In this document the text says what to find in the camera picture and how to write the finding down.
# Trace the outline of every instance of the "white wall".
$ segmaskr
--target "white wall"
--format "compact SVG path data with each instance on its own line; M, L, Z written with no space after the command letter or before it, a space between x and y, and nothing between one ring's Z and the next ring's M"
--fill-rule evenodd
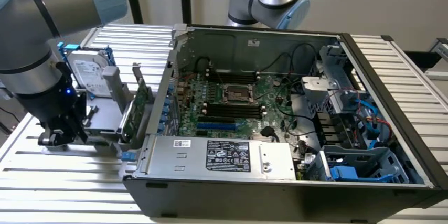
M408 50L448 37L447 0L311 0L300 29L391 35ZM182 22L180 0L140 0L148 24ZM194 23L223 25L228 0L192 0Z

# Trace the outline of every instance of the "black cable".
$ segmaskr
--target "black cable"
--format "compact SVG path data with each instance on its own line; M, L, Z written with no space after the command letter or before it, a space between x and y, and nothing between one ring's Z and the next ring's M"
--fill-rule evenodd
M267 94L272 93L275 90L270 90L267 93L264 93L263 95L258 96L256 98L254 98L254 100L259 100L262 97L264 97Z
M278 94L276 94L276 96L275 96L275 100L278 99L278 97L279 97L279 95L280 95L280 92L282 92L283 88L287 87L288 85L295 85L295 84L299 83L299 82L300 82L300 81L295 81L295 82L292 82L292 83L288 83L288 84L284 85L283 87L280 86L279 91L278 91ZM284 111L280 109L278 103L275 103L275 107L276 107L276 109L279 110L279 112L280 112L283 115L294 116L294 117L298 117L298 118L306 118L306 119L308 119L310 121L315 122L308 116L304 116L304 115L294 115L294 114L290 114L290 113L284 112Z
M7 135L11 135L11 134L12 134L11 129L3 124L3 122L0 122L0 131L2 131L3 133L6 133Z
M208 62L211 62L211 59L208 56L202 56L196 59L196 62L195 62L195 68L194 68L194 72L198 73L198 64L200 62L202 59L207 59Z
M3 110L6 113L8 113L10 115L12 115L14 116L14 118L18 120L18 122L20 123L20 120L19 120L19 118L16 117L16 115L15 114L12 114L10 111L7 111L4 108L2 108L0 107L0 110Z
M311 133L318 133L316 131L310 131L310 132L303 133L303 134L294 134L294 133L290 132L290 127L291 127L291 125L292 125L292 123L288 124L288 126L287 126L287 128L286 128L286 132L287 132L290 135L292 135L292 136L306 136L306 135L308 135L308 134L311 134Z
M316 131L310 131L310 132L303 133L303 134L292 134L292 133L290 132L290 130L288 130L287 132L288 132L288 134L292 135L292 136L306 136L306 135L308 135L308 134L311 134L311 133L318 133Z
M363 125L367 126L367 118L364 118L356 113L352 113L352 115L359 119L359 121L355 122L355 127L358 127L359 122L363 122Z
M272 136L274 136L274 138L275 138L275 141L276 141L278 143L280 143L280 138L279 138L278 134L274 133Z
M318 62L318 55L319 55L318 50L316 50L315 46L314 46L312 44L307 43L307 42L304 42L304 43L299 43L299 44L296 45L295 49L292 50L292 54L291 54L292 58L294 58L294 56L295 56L295 53L296 53L298 49L299 49L302 46L310 46L310 47L314 49L314 52L315 52L315 62Z
M260 72L264 72L270 67L272 67L272 65L279 61L279 59L280 59L280 57L282 56L288 56L290 57L290 69L291 68L294 68L294 66L292 66L292 56L291 56L291 54L290 53L287 53L287 52L283 52L279 56L278 56L278 58L274 60L274 62L267 66L267 67L264 67L264 68L262 68L260 69Z

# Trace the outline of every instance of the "sticker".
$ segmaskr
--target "sticker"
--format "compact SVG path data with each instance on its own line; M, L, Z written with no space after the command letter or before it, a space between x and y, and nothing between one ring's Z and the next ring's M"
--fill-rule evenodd
M248 40L247 45L250 47L259 47L260 46L260 41L259 40Z
M102 76L103 68L94 61L75 60L75 69L82 78L82 85L96 96L110 97L110 88Z
M250 173L250 157L248 142L207 141L207 170Z
M186 140L186 139L176 139L175 143L174 143L174 147L191 147L191 140Z

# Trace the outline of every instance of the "cable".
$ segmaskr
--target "cable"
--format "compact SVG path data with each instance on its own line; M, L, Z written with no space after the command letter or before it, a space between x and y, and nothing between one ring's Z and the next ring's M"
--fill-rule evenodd
M267 94L272 93L275 90L270 90L267 93L264 93L263 95L258 96L254 100L259 100L262 97L264 97Z
M287 128L286 128L286 132L287 132L290 135L292 135L292 136L306 136L306 135L308 135L308 134L311 134L311 133L318 133L316 131L310 131L310 132L303 133L303 134L294 134L294 133L290 132L290 127L291 127L291 125L292 125L292 122L288 124L288 126L287 126Z
M366 118L366 120L370 121L370 122L374 121L374 119L372 119L371 116L368 116L368 117ZM390 128L390 136L387 137L387 141L390 141L391 138L392 138L392 126L391 126L391 124L390 124L387 121L382 120L380 118L376 118L376 121L378 121L379 123L382 123L382 124L386 124L386 126Z
M275 138L275 141L276 141L278 143L280 143L280 138L279 138L278 134L274 133L272 136L274 136L274 138Z
M200 62L202 59L207 59L208 62L211 62L211 59L208 56L202 56L196 59L196 62L195 62L195 68L194 68L194 72L196 73L198 72L198 64Z
M276 94L276 96L275 96L275 100L278 99L278 97L279 97L279 95L280 95L280 92L282 92L283 88L287 87L288 85L295 85L295 84L299 83L299 82L300 82L300 81L295 81L295 82L292 82L292 83L288 83L288 84L284 85L283 87L280 86L280 87L279 87L279 92L278 92L278 94ZM283 115L294 116L294 117L296 117L296 118L306 118L306 119L308 119L310 121L314 122L314 120L312 120L308 116L304 116L304 115L294 115L294 114L290 114L290 113L284 112L284 111L280 109L279 104L278 104L276 102L275 102L275 107L276 107L276 109L279 110L279 112L280 112Z
M16 117L16 115L14 113L11 113L10 111L7 111L4 108L0 107L0 110L3 110L6 113L8 113L10 115L14 116L14 118L18 120L18 122L20 123L19 118Z
M292 56L291 56L291 54L290 53L287 53L287 52L283 52L279 56L278 56L278 58L274 60L274 62L267 66L267 67L264 67L264 68L262 68L260 69L260 72L264 72L270 67L272 67L272 65L279 61L279 59L280 59L280 57L282 56L288 56L290 57L290 70L291 69L294 69L295 67L294 67L294 65L292 65Z
M311 47L311 49L312 49L314 52L315 52L315 62L314 62L314 63L318 63L318 55L319 55L318 50L316 50L315 46L314 46L312 44L307 43L307 42L304 42L304 43L299 43L299 44L296 45L295 49L292 50L292 54L291 54L291 62L292 62L292 59L295 58L294 56L295 56L295 54L296 54L296 51L298 51L298 49L299 49L302 46L310 46L310 47Z

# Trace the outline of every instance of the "blue latch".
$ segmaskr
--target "blue latch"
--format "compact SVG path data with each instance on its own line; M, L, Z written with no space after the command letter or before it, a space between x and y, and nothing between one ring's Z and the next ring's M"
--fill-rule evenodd
M170 83L168 85L168 94L171 94L175 91L175 85Z
M67 44L67 46L64 47L64 49L70 51L79 50L80 48L82 46L79 44Z
M124 161L124 162L134 162L134 161L136 161L135 155L136 155L135 152L123 152L123 154L122 154L122 161Z
M394 179L394 174L387 174L380 178L360 178L358 177L355 167L335 166L330 169L331 176L336 181L359 181L359 182L383 182L387 183Z

